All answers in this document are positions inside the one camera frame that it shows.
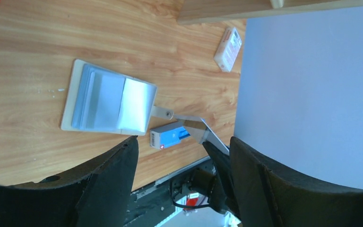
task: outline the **black cable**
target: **black cable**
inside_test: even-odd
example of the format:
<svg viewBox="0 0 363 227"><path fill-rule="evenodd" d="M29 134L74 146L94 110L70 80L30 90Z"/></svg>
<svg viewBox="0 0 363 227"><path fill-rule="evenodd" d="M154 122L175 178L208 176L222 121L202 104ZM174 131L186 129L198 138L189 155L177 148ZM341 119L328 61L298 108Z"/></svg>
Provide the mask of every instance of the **black cable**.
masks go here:
<svg viewBox="0 0 363 227"><path fill-rule="evenodd" d="M172 181L170 181L170 187L169 187L169 190L170 190L170 197L172 199L172 204L175 206L175 207L180 207L180 208L183 208L183 209L191 209L191 210L194 210L194 209L201 209L201 208L205 208L205 207L209 207L209 204L205 204L205 205L198 205L198 206L187 206L187 205L182 205L182 204L178 204L174 201L174 199L176 198L177 195L179 195L181 193L181 191L177 191L177 193L175 195L173 195L173 189L172 189Z"/></svg>

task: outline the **white wall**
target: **white wall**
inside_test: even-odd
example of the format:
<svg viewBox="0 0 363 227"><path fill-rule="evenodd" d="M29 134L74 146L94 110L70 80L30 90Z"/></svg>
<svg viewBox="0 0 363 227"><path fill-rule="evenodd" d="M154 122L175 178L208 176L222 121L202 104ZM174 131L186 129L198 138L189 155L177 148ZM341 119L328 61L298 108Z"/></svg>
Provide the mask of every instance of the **white wall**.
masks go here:
<svg viewBox="0 0 363 227"><path fill-rule="evenodd" d="M247 21L235 136L363 189L363 7Z"/></svg>

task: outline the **white box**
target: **white box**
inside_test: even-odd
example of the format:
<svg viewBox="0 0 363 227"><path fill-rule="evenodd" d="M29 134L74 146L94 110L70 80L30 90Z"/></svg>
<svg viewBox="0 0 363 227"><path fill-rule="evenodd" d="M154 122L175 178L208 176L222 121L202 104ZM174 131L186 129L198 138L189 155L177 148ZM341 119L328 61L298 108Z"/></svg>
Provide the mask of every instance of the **white box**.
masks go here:
<svg viewBox="0 0 363 227"><path fill-rule="evenodd" d="M242 46L242 39L235 27L228 27L216 51L214 60L223 72L232 71Z"/></svg>

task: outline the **wooden tabletop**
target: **wooden tabletop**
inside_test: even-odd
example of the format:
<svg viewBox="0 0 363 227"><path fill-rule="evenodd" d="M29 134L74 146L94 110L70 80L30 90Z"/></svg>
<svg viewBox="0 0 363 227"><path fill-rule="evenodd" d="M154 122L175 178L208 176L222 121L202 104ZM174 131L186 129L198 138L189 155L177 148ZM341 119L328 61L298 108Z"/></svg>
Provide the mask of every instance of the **wooden tabletop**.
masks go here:
<svg viewBox="0 0 363 227"><path fill-rule="evenodd" d="M114 147L123 135L62 131L77 58L158 86L156 105L204 117L233 135L241 55L231 73L213 56L225 28L179 26L182 0L0 0L0 184L38 182ZM151 118L149 128L168 123ZM155 150L139 137L133 188L206 155L192 138Z"/></svg>

